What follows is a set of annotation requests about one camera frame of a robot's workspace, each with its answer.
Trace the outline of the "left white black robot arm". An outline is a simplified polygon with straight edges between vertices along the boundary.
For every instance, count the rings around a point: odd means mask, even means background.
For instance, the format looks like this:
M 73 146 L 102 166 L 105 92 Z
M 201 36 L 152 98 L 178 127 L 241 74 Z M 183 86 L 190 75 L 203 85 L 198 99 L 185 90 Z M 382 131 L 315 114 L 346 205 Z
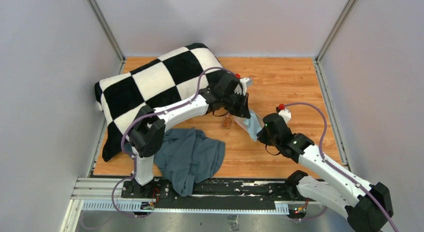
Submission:
M 131 146 L 130 157 L 134 161 L 132 180 L 134 192 L 140 198 L 153 193 L 154 155 L 162 146 L 165 133 L 172 127 L 191 118 L 225 109 L 229 114 L 249 119 L 248 87 L 253 84 L 249 77 L 226 72 L 217 83 L 205 88 L 198 87 L 194 95 L 164 107 L 140 108 L 127 128 L 124 138 Z

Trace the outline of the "pink glasses case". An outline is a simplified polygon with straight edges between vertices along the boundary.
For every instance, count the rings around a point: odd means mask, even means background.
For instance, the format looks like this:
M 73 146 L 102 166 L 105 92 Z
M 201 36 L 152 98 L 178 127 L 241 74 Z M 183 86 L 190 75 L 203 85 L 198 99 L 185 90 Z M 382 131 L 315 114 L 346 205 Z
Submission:
M 242 129 L 244 129 L 246 132 L 247 132 L 247 127 L 244 125 L 244 120 L 245 120 L 246 118 L 242 118 L 242 117 L 237 117 L 237 116 L 235 116 L 234 117 L 234 121 L 242 128 Z

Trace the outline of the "orange sunglasses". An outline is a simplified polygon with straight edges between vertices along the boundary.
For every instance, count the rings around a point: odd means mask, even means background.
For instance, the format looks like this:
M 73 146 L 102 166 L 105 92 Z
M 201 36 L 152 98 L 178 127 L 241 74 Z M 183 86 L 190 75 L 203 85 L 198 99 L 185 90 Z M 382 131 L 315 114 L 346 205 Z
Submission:
M 223 129 L 228 130 L 228 129 L 230 129 L 230 127 L 231 127 L 231 125 L 232 125 L 232 122 L 233 122 L 232 117 L 231 117 L 231 115 L 228 113 L 228 114 L 226 114 L 226 115 L 223 117 L 222 122 L 221 122 L 221 127 L 222 127 Z

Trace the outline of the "light blue cleaning cloth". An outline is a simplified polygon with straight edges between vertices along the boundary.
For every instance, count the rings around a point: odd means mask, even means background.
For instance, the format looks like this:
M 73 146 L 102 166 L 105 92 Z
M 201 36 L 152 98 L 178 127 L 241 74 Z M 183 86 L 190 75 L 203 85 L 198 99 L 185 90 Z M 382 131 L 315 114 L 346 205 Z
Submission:
M 261 124 L 261 119 L 258 118 L 258 115 L 253 110 L 250 109 L 249 114 L 250 118 L 246 118 L 243 124 L 246 126 L 246 131 L 250 138 L 255 142 L 258 139 L 258 133 L 262 130 L 263 125 Z

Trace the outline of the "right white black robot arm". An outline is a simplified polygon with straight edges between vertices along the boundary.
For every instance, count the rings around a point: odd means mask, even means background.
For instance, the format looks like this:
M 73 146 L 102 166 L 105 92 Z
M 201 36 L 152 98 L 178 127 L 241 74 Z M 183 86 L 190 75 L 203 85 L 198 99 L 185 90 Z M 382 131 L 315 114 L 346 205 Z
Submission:
M 263 118 L 258 140 L 280 155 L 320 176 L 318 181 L 297 170 L 287 178 L 286 196 L 292 201 L 312 199 L 345 218 L 356 232 L 379 232 L 394 215 L 389 188 L 363 179 L 322 152 L 302 133 L 293 133 L 279 113 Z

